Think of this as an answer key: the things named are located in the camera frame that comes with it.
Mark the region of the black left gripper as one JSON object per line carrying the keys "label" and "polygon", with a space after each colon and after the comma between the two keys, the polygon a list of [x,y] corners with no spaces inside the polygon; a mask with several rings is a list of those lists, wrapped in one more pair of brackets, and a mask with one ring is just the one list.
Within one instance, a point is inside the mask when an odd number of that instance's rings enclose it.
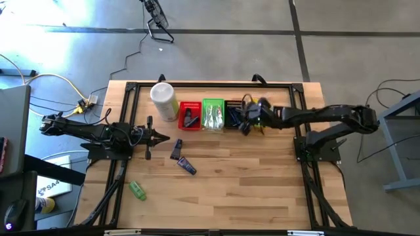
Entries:
{"label": "black left gripper", "polygon": [[129,134],[129,144],[130,146],[137,145],[146,145],[145,159],[150,160],[152,158],[151,148],[170,140],[169,136],[158,133],[153,128],[153,117],[151,115],[147,116],[145,126],[136,126],[131,129]]}

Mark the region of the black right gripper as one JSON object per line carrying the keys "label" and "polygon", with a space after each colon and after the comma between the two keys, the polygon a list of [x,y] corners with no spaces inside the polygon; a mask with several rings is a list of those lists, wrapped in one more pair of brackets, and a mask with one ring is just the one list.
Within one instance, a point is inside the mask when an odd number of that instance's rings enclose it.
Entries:
{"label": "black right gripper", "polygon": [[[243,119],[250,120],[253,117],[253,107],[246,107],[243,111]],[[272,110],[267,110],[261,115],[264,127],[276,128],[276,114]],[[251,131],[252,125],[249,122],[241,124],[241,133],[247,136]]]}

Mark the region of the dark packet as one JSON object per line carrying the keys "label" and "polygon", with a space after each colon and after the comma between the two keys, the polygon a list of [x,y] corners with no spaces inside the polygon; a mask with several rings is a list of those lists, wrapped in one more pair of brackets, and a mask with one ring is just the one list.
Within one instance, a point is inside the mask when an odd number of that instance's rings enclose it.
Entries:
{"label": "dark packet", "polygon": [[229,116],[230,116],[230,126],[237,127],[240,124],[240,120],[238,119],[238,114],[235,108],[228,108]]}

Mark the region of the yellow plastic basket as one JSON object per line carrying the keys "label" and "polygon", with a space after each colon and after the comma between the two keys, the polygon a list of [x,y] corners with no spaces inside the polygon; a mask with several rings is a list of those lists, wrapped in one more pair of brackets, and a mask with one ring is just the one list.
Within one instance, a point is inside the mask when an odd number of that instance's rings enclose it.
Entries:
{"label": "yellow plastic basket", "polygon": [[267,110],[271,110],[271,105],[266,98],[250,101],[245,107],[253,107],[253,117],[249,121],[254,127],[258,120],[262,122],[261,115]]}

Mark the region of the green plastic basket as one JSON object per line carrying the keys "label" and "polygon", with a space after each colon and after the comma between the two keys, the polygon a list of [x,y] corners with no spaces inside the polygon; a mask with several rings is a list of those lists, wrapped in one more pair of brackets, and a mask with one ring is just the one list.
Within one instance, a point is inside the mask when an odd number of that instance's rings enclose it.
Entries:
{"label": "green plastic basket", "polygon": [[220,106],[223,112],[223,117],[224,117],[224,100],[221,98],[204,98],[203,102],[202,102],[202,118],[201,118],[201,124],[203,125],[203,128],[206,129],[204,127],[204,115],[205,115],[205,108],[207,106],[213,106],[213,109],[215,106]]}

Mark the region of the white green wipes canister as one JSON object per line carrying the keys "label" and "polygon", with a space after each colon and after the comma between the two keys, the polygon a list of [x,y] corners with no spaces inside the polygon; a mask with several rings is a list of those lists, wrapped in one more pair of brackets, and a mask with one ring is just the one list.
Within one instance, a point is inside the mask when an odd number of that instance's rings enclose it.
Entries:
{"label": "white green wipes canister", "polygon": [[150,90],[150,98],[164,121],[177,120],[179,103],[175,90],[169,83],[156,83]]}

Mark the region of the red plastic basket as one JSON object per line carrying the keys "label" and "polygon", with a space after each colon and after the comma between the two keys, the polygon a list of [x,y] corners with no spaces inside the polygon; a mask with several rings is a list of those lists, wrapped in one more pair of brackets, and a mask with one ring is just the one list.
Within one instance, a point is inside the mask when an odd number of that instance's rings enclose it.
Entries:
{"label": "red plastic basket", "polygon": [[[181,130],[199,130],[201,128],[201,102],[181,102],[179,108],[178,128]],[[199,117],[199,121],[191,128],[183,127],[186,108],[191,109],[192,119]]]}

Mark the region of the silver aluminium bar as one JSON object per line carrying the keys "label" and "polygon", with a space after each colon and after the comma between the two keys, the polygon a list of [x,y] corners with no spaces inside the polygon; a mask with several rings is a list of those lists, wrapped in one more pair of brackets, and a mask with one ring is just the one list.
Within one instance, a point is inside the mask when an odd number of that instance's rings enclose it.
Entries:
{"label": "silver aluminium bar", "polygon": [[287,230],[287,236],[325,236],[323,231]]}
{"label": "silver aluminium bar", "polygon": [[106,230],[103,236],[137,236],[141,234],[140,229],[113,229]]}

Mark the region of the white printed box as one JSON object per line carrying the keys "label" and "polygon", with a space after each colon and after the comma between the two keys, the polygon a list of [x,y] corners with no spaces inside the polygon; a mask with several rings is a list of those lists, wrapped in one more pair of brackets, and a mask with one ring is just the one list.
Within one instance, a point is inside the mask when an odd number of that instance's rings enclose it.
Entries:
{"label": "white printed box", "polygon": [[[58,165],[64,168],[71,168],[72,164],[69,155],[47,159],[46,162]],[[37,197],[49,198],[68,193],[72,190],[72,185],[60,180],[47,178],[44,176],[37,177]]]}

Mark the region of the grey cabinet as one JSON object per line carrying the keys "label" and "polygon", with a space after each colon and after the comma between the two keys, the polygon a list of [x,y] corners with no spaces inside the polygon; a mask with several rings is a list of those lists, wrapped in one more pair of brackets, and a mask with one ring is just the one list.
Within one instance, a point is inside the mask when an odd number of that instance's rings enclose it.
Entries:
{"label": "grey cabinet", "polygon": [[0,178],[23,171],[30,92],[29,85],[0,89],[0,137],[7,139]]}

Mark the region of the grey metal table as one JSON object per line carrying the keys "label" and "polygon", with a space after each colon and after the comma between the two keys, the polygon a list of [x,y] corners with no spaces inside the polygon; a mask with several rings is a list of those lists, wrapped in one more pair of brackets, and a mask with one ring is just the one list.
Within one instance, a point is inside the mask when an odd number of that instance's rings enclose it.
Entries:
{"label": "grey metal table", "polygon": [[420,90],[381,112],[379,122],[398,179],[383,186],[386,192],[420,187]]}

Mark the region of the black side desk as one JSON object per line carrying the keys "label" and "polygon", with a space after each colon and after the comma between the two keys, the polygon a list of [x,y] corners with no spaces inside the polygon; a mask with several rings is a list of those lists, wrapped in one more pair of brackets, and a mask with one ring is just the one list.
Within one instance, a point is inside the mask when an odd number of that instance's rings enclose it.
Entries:
{"label": "black side desk", "polygon": [[[70,160],[71,164],[85,163],[86,158]],[[80,186],[85,179],[85,173],[76,169],[64,168],[32,156],[25,156],[24,168],[19,174],[0,178],[0,234],[12,233],[4,227],[4,217],[8,206],[15,200],[28,201],[24,225],[20,231],[36,229],[35,198],[37,197],[37,177],[44,176]]]}

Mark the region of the grey floor bar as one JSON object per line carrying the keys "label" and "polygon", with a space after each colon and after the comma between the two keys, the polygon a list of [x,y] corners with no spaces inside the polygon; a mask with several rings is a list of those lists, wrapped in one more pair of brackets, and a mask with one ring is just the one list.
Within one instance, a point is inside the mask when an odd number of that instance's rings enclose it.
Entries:
{"label": "grey floor bar", "polygon": [[0,75],[4,76],[23,76],[23,77],[35,77],[37,72],[35,70],[23,69],[18,71],[17,69],[0,69]]}

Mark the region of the black computer mouse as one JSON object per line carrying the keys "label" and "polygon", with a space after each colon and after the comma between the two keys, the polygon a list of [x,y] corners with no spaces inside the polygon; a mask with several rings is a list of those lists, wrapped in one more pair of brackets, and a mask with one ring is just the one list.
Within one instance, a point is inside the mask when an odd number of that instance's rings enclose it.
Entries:
{"label": "black computer mouse", "polygon": [[4,217],[4,227],[6,231],[20,231],[22,229],[27,204],[27,200],[18,199],[8,206]]}

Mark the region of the black aluminium table frame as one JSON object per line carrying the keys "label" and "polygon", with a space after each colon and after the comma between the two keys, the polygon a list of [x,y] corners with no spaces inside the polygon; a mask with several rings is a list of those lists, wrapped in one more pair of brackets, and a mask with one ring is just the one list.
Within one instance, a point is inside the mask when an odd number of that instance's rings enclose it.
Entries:
{"label": "black aluminium table frame", "polygon": [[[176,87],[178,101],[203,98],[241,100],[265,97],[274,106],[291,106],[288,88]],[[295,158],[295,129],[185,131],[177,122],[165,122],[150,99],[150,88],[141,87],[136,125],[152,115],[156,131],[171,139],[152,148],[144,159],[144,146],[129,161],[117,226],[167,229],[310,229],[301,166]],[[191,175],[169,158],[177,139],[182,156],[196,168]],[[109,161],[98,161],[86,174],[75,223],[85,220],[104,194]],[[320,163],[322,187],[336,213],[347,224],[352,219],[341,173],[330,163]],[[147,199],[138,200],[128,188],[136,181]]]}

